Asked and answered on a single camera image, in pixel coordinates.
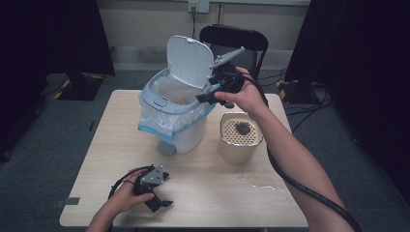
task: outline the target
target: white wall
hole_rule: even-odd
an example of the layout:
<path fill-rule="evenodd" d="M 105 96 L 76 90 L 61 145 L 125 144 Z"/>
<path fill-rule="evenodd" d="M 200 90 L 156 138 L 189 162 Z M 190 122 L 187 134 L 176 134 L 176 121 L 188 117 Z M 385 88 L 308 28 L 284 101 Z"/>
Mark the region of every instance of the white wall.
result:
<path fill-rule="evenodd" d="M 192 15 L 187 1 L 103 0 L 98 3 L 110 46 L 166 47 L 171 36 L 192 35 Z M 301 5 L 212 2 L 208 14 L 196 14 L 195 36 L 198 38 L 204 26 L 218 21 L 257 30 L 270 43 L 265 61 L 284 56 L 286 63 L 308 10 L 306 4 Z"/>

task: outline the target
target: wooden table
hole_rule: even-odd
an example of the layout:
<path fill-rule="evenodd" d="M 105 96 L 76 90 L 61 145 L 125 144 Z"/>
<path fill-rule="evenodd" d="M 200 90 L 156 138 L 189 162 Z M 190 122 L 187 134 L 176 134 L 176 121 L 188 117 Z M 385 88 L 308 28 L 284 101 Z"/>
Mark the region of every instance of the wooden table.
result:
<path fill-rule="evenodd" d="M 110 187 L 129 170 L 154 164 L 170 174 L 154 189 L 167 208 L 152 213 L 145 204 L 119 215 L 114 226 L 132 228 L 267 228 L 307 227 L 307 222 L 281 177 L 273 170 L 263 141 L 245 165 L 225 162 L 219 155 L 220 118 L 226 109 L 217 105 L 207 117 L 202 140 L 190 152 L 167 156 L 159 140 L 139 131 L 140 91 L 117 90 L 111 95 L 70 197 L 60 217 L 63 226 L 88 226 L 106 201 Z M 268 94 L 271 109 L 289 129 L 277 95 Z"/>

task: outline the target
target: perforated container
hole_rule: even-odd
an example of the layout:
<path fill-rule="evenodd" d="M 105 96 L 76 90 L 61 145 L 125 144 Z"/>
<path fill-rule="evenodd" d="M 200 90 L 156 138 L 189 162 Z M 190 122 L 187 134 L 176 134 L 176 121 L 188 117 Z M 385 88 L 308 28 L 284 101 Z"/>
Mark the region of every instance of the perforated container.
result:
<path fill-rule="evenodd" d="M 227 162 L 248 162 L 262 140 L 262 132 L 247 113 L 227 113 L 222 116 L 218 150 Z"/>

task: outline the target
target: forearm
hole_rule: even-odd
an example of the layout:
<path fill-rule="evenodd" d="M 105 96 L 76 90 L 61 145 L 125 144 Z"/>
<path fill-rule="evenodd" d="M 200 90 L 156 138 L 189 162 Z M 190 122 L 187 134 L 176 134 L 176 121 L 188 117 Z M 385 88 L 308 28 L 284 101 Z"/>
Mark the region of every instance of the forearm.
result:
<path fill-rule="evenodd" d="M 117 213 L 110 210 L 106 205 L 103 205 L 94 215 L 86 231 L 105 232 L 116 216 Z"/>
<path fill-rule="evenodd" d="M 269 108 L 254 112 L 251 117 L 261 128 L 279 167 L 288 176 L 343 207 L 331 180 L 318 160 L 283 126 Z M 316 230 L 314 224 L 322 226 L 317 231 L 326 231 L 323 227 L 330 225 L 329 222 L 332 222 L 333 226 L 340 223 L 340 231 L 349 231 L 350 226 L 346 225 L 344 219 L 333 210 L 290 185 L 288 188 L 306 215 L 310 231 Z"/>

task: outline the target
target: electrical outlet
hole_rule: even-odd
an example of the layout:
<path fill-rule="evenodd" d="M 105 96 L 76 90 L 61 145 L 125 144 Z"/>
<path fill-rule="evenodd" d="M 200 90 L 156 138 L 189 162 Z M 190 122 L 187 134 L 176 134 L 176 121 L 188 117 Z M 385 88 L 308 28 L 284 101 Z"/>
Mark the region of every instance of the electrical outlet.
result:
<path fill-rule="evenodd" d="M 200 13 L 208 13 L 209 12 L 209 2 L 208 1 L 199 1 L 198 2 L 198 11 Z"/>
<path fill-rule="evenodd" d="M 188 12 L 199 12 L 199 4 L 198 1 L 188 1 Z"/>

